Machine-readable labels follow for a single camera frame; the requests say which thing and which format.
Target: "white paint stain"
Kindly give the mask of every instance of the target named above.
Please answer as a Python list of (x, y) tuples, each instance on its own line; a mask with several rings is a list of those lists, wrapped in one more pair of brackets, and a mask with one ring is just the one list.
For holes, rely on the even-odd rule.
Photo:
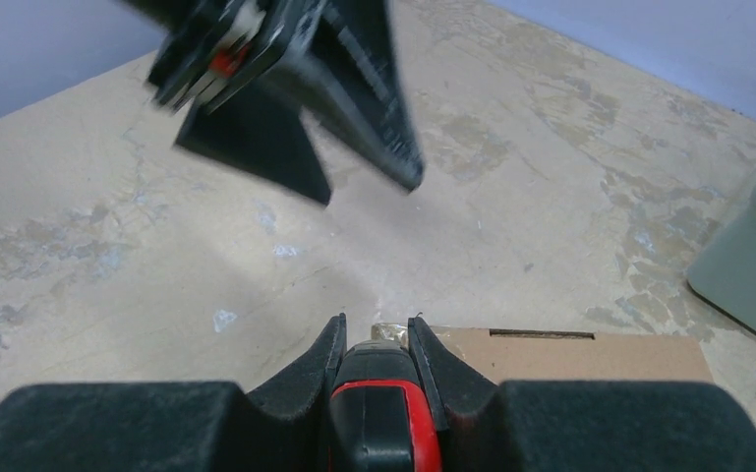
[(132, 198), (132, 202), (138, 205), (145, 205), (148, 203), (148, 197), (145, 195), (144, 191), (138, 190), (138, 192)]
[(635, 242), (641, 245), (649, 254), (656, 254), (656, 247), (653, 245), (653, 240), (650, 239), (650, 235), (644, 231), (635, 233)]
[(213, 327), (215, 332), (222, 332), (228, 325), (235, 322), (239, 318), (235, 313), (228, 312), (226, 310), (218, 310), (215, 315), (212, 316)]
[(254, 201), (254, 204), (257, 210), (256, 221), (267, 234), (274, 234), (276, 232), (276, 213), (273, 212), (273, 208), (261, 201)]
[(273, 247), (273, 254), (282, 259), (295, 258), (303, 252), (304, 251), (302, 249), (297, 248), (296, 246), (277, 244)]
[(108, 278), (111, 272), (120, 268), (123, 255), (119, 246), (112, 246), (102, 253), (97, 259), (97, 268), (94, 271), (94, 276), (99, 278)]

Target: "concrete floor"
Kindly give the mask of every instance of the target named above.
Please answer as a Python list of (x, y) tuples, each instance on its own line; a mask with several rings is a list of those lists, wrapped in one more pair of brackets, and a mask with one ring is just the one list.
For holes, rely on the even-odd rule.
[(316, 134), (328, 209), (170, 148), (150, 57), (0, 120), (0, 399), (75, 380), (264, 381), (325, 321), (678, 333), (756, 422), (756, 337), (682, 272), (756, 123), (473, 0), (401, 0), (429, 159), (400, 195)]

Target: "gray wall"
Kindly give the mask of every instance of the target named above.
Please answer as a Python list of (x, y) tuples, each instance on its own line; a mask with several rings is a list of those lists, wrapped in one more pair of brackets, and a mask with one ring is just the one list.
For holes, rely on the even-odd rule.
[(0, 0), (0, 117), (140, 57), (161, 38), (113, 0)]
[(756, 0), (493, 0), (756, 120)]
[[(756, 119), (756, 0), (494, 0)], [(0, 0), (0, 117), (151, 51), (114, 0)]]

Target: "cardboard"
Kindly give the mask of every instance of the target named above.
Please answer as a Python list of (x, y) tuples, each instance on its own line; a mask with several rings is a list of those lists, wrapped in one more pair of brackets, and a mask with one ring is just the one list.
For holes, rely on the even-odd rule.
[[(698, 341), (687, 336), (433, 326), (453, 354), (495, 383), (638, 380), (712, 383)], [(373, 338), (406, 342), (406, 326), (376, 324)]]

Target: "white component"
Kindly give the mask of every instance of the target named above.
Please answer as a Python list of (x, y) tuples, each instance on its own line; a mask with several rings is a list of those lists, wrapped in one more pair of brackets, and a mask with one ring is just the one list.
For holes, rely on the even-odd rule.
[[(230, 10), (230, 6), (234, 1), (236, 0), (230, 0), (227, 3), (227, 7), (224, 9), (225, 12)], [(259, 9), (259, 5), (254, 0), (246, 0), (239, 7), (239, 12), (236, 13), (236, 18), (233, 19), (233, 25), (230, 27), (230, 30), (221, 37), (216, 47), (232, 47), (248, 42), (253, 36), (259, 33), (264, 15), (265, 12)]]
[(212, 82), (198, 94), (198, 100), (201, 103), (209, 103), (210, 100), (214, 99), (219, 92), (227, 87), (227, 81), (222, 77), (212, 72), (207, 72), (206, 74), (212, 76)]
[(192, 87), (190, 87), (190, 91), (187, 92), (187, 97), (189, 96), (199, 96), (202, 91), (206, 90), (210, 84), (215, 80), (215, 74), (213, 72), (207, 71), (205, 72), (200, 79), (198, 79), (197, 82), (193, 84)]

